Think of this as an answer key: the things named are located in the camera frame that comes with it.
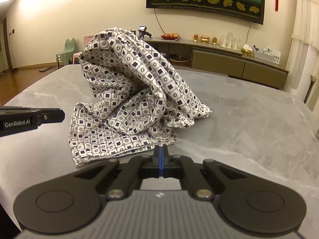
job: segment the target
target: pink plastic chair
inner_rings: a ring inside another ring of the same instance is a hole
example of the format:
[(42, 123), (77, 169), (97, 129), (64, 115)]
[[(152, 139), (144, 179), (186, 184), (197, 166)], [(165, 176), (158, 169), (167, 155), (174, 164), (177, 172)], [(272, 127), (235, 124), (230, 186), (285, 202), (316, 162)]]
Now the pink plastic chair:
[[(84, 46), (87, 46), (93, 38), (94, 38), (94, 35), (93, 36), (85, 36), (83, 38)], [(74, 60), (76, 58), (79, 58), (80, 53), (81, 52), (73, 54), (73, 64), (74, 64)]]

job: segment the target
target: gray marble table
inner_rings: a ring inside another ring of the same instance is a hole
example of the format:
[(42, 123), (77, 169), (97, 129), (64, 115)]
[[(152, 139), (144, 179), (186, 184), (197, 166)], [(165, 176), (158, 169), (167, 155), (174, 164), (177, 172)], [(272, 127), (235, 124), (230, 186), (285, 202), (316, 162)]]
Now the gray marble table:
[[(266, 86), (219, 75), (178, 70), (198, 98), (212, 109), (208, 119), (177, 130), (171, 154), (205, 158), (288, 186), (307, 203), (300, 232), (319, 234), (319, 122), (304, 103)], [(0, 138), (0, 203), (17, 224), (12, 205), (25, 188), (77, 168), (68, 144), (75, 103), (92, 96), (80, 65), (63, 67), (36, 82), (6, 105), (53, 107), (65, 111), (63, 123)], [(126, 162), (128, 157), (121, 158)], [(143, 188), (175, 189), (175, 179), (145, 180)]]

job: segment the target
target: patterned cloth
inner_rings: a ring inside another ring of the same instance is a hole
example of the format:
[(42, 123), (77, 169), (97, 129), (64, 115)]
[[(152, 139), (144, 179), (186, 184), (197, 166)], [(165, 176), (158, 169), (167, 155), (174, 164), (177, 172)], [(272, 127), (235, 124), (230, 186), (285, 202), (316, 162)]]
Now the patterned cloth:
[(99, 33), (79, 57), (98, 103), (75, 105), (69, 143), (76, 165), (173, 144), (173, 128), (211, 113), (159, 52), (126, 30)]

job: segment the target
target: red tassel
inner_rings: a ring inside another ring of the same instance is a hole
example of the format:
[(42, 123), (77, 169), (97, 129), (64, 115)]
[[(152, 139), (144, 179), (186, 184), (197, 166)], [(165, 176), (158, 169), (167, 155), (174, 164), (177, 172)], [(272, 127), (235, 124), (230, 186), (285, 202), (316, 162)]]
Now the red tassel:
[(276, 0), (276, 11), (278, 11), (278, 3), (279, 3), (279, 0)]

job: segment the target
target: gray ribbed panel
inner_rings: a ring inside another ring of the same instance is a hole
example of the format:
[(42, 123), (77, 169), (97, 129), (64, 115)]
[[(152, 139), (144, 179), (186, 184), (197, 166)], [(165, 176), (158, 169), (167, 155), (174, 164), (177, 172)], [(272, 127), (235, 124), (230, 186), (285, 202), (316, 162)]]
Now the gray ribbed panel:
[[(87, 227), (66, 235), (24, 231), (17, 239), (256, 239), (226, 224), (213, 205), (194, 200), (187, 191), (133, 191), (108, 203)], [(300, 239), (290, 233), (273, 239)]]

